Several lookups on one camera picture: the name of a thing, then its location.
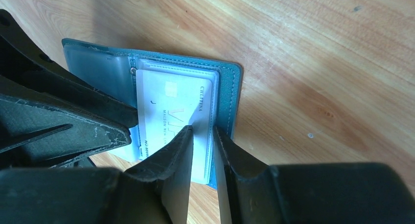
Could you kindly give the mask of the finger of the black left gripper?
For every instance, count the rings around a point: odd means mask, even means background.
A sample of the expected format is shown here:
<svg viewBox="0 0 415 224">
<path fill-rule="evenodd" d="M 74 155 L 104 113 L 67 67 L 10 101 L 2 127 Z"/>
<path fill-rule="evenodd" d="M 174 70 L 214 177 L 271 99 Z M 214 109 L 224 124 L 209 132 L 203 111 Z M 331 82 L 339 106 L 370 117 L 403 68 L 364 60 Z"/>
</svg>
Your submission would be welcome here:
<svg viewBox="0 0 415 224">
<path fill-rule="evenodd" d="M 136 108 L 93 88 L 51 60 L 5 9 L 0 11 L 0 74 L 127 128 L 138 124 Z"/>
<path fill-rule="evenodd" d="M 124 126 L 48 102 L 0 96 L 0 166 L 65 167 L 131 143 Z"/>
</svg>

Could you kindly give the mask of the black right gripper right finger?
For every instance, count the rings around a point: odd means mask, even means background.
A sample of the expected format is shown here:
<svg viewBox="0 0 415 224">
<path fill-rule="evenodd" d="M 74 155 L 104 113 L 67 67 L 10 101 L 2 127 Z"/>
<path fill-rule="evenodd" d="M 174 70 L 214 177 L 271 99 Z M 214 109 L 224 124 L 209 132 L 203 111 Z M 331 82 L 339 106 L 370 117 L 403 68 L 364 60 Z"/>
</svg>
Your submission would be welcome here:
<svg viewBox="0 0 415 224">
<path fill-rule="evenodd" d="M 412 224 L 415 200 L 376 162 L 267 165 L 215 128 L 224 224 Z"/>
</svg>

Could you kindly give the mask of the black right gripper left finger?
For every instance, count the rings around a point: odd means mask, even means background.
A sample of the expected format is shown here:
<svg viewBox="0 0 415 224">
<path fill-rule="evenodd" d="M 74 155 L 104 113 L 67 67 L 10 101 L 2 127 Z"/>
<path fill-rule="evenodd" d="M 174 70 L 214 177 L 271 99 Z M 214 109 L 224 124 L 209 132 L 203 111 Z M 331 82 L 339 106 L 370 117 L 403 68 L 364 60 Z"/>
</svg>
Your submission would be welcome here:
<svg viewBox="0 0 415 224">
<path fill-rule="evenodd" d="M 193 129 L 183 127 L 135 166 L 6 169 L 0 173 L 3 224 L 185 224 Z"/>
</svg>

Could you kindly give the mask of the white card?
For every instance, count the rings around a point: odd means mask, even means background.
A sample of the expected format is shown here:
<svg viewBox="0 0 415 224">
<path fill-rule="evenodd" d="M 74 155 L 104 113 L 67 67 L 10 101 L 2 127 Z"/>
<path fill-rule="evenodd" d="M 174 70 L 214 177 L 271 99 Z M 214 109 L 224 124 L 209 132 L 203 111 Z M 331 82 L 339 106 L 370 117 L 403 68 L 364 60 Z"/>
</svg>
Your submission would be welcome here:
<svg viewBox="0 0 415 224">
<path fill-rule="evenodd" d="M 191 181 L 210 180 L 213 100 L 216 75 L 138 70 L 139 138 L 144 159 L 167 145 L 185 126 L 193 131 Z"/>
</svg>

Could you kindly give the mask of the blue leather card holder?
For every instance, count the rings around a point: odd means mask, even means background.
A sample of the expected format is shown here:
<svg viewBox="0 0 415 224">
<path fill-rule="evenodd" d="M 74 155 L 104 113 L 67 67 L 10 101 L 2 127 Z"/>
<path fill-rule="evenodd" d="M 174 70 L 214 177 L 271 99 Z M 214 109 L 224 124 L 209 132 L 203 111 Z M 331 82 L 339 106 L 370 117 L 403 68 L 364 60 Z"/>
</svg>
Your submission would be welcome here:
<svg viewBox="0 0 415 224">
<path fill-rule="evenodd" d="M 103 46 L 65 38 L 62 40 L 70 73 L 94 88 L 128 104 L 138 111 L 137 71 L 160 70 L 173 73 L 213 73 L 216 75 L 216 97 L 211 120 L 210 180 L 206 184 L 217 188 L 213 158 L 213 127 L 233 135 L 242 83 L 242 67 L 237 63 L 173 55 L 160 52 Z M 111 153 L 126 161 L 145 160 L 139 138 L 138 124 L 129 128 L 132 141 Z"/>
</svg>

